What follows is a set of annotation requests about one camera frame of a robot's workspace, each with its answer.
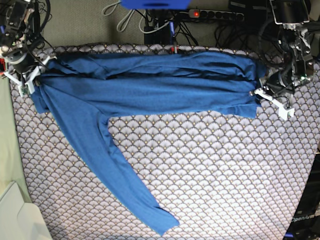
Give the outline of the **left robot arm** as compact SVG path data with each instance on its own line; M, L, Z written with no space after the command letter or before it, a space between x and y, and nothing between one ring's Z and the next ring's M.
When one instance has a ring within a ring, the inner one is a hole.
M308 8L304 0L271 0L269 5L272 17L259 29L258 52L267 66L278 71L262 80L260 86L262 92L271 97L294 94L296 88L310 83L314 78L311 41L305 26L310 22ZM279 26L277 40L283 52L283 63L268 60L263 52L262 38L269 24Z

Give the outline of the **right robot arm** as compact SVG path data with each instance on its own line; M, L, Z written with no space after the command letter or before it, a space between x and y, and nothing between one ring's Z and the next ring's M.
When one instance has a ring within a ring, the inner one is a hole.
M26 86L46 68L34 50L45 44L42 32L51 16L51 2L44 0L41 19L39 0L0 2L0 74Z

